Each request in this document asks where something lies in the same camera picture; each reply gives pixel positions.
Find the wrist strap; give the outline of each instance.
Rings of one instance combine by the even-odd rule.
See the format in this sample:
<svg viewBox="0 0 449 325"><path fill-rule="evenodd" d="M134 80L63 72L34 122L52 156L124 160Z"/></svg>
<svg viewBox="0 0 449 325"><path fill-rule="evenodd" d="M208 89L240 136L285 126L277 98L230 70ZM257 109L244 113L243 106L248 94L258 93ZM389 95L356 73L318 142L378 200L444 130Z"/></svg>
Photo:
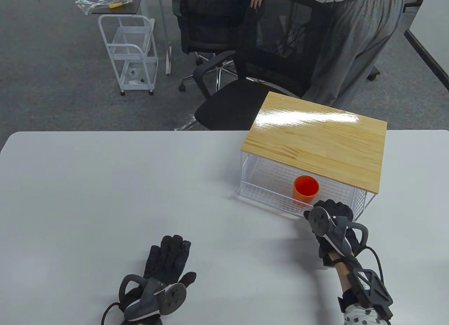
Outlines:
<svg viewBox="0 0 449 325"><path fill-rule="evenodd" d="M340 310L342 313L346 312L348 306L356 304L359 302L356 295L354 295L353 290L349 289L343 293L343 298L338 297L338 303L340 304Z"/></svg>
<svg viewBox="0 0 449 325"><path fill-rule="evenodd" d="M336 259L335 261L332 261L332 264L335 266L337 263L344 263L343 259Z"/></svg>

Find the wire basket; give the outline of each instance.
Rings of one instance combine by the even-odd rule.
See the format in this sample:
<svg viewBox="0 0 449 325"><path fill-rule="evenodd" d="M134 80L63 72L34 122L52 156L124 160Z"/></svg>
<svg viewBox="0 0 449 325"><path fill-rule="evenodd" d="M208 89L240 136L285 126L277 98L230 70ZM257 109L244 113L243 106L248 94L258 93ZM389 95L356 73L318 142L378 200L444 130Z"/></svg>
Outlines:
<svg viewBox="0 0 449 325"><path fill-rule="evenodd" d="M303 217L304 211L313 208L292 198L295 179L303 175L313 176L320 184L320 192L312 205L318 200L332 199L342 202L353 210L354 220L357 220L368 206L365 205L367 192L362 189L246 152L241 154L241 163L242 180L237 194L292 215Z"/></svg>

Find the sleeve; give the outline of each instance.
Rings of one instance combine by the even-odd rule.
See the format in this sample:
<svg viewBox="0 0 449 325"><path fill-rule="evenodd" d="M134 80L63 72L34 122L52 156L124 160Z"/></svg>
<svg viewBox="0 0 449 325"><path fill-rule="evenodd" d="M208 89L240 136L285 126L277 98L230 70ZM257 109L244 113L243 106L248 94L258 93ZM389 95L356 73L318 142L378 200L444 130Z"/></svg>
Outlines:
<svg viewBox="0 0 449 325"><path fill-rule="evenodd" d="M387 325L374 309L364 309L357 304L350 305L344 313L344 325Z"/></svg>

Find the plastic cup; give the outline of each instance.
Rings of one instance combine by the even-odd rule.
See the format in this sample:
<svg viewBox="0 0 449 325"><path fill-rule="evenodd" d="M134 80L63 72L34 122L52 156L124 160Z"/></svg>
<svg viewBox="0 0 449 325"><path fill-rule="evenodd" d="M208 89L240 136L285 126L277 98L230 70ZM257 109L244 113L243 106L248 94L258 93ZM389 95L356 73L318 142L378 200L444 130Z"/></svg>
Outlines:
<svg viewBox="0 0 449 325"><path fill-rule="evenodd" d="M311 204L320 191L320 184L311 176L300 176L296 178L293 186L293 198L302 203Z"/></svg>

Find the wooden lid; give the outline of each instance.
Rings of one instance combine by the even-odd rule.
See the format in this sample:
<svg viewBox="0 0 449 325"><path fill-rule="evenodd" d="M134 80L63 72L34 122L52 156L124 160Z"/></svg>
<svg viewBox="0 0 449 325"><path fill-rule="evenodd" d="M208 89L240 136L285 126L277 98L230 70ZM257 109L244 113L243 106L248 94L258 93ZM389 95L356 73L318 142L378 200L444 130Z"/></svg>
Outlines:
<svg viewBox="0 0 449 325"><path fill-rule="evenodd" d="M242 151L379 193L387 123L269 92Z"/></svg>

